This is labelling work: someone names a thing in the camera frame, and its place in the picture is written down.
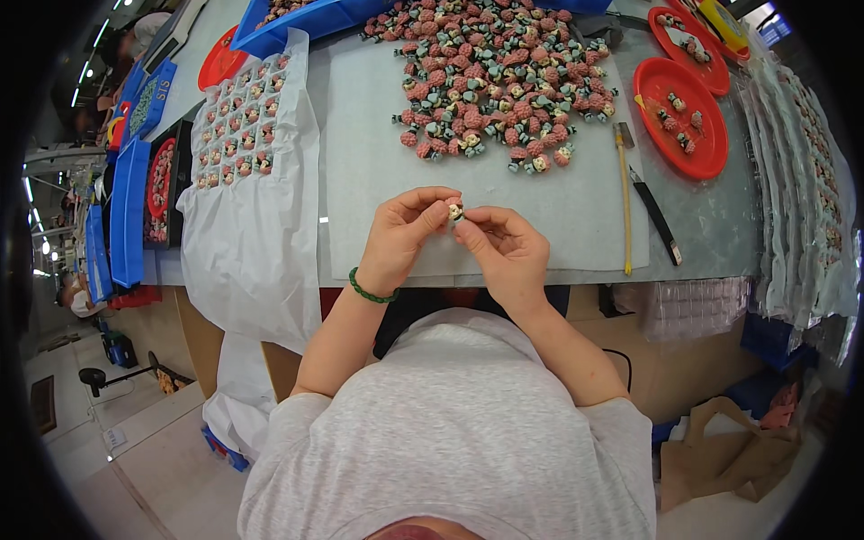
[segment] gray t-shirt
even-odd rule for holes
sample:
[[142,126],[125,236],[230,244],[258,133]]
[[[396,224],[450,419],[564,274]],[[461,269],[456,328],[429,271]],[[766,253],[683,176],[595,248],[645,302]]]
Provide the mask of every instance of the gray t-shirt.
[[468,311],[415,323],[332,400],[280,403],[240,536],[360,540],[432,516],[490,540],[653,538],[651,421],[624,398],[575,407],[514,325]]

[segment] black tray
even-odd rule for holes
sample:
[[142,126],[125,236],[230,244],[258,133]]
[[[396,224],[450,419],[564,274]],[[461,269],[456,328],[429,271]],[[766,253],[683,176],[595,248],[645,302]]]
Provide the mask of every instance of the black tray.
[[[153,242],[149,238],[143,238],[145,250],[167,250],[171,247],[180,247],[183,237],[183,214],[175,206],[183,190],[192,184],[192,148],[190,146],[192,122],[181,118],[153,141],[150,145],[147,174],[149,180],[156,152],[171,137],[175,139],[175,142],[174,157],[171,159],[171,177],[168,179],[168,219],[166,220],[168,234],[164,242]],[[146,193],[144,196],[150,197],[150,193]],[[145,201],[144,224],[149,222],[150,211]]]

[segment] black cord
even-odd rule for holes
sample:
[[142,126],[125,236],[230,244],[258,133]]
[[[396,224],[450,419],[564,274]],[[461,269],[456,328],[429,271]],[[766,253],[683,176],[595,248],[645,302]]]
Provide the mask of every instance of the black cord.
[[633,381],[633,364],[630,362],[630,357],[621,351],[616,351],[615,349],[603,349],[607,353],[615,353],[619,356],[623,356],[627,361],[627,393],[630,393],[630,383]]

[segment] hand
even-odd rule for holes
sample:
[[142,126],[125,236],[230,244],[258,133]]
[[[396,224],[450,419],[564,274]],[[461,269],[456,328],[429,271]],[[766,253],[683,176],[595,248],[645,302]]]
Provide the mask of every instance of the hand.
[[449,187],[418,187],[382,203],[355,275],[357,284],[371,295],[392,295],[414,267],[426,237],[445,232],[444,200],[461,196]]
[[453,234],[477,259],[489,295],[514,321],[547,304],[543,283],[549,240],[515,210],[467,209]]

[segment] yellow tool handle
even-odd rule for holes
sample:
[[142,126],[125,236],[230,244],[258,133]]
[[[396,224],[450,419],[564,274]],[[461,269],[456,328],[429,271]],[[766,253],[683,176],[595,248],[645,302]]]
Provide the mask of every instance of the yellow tool handle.
[[621,164],[621,189],[624,193],[624,273],[630,276],[633,272],[630,261],[630,187],[627,186],[627,164],[624,161],[624,143],[621,135],[615,136],[618,147],[618,159]]

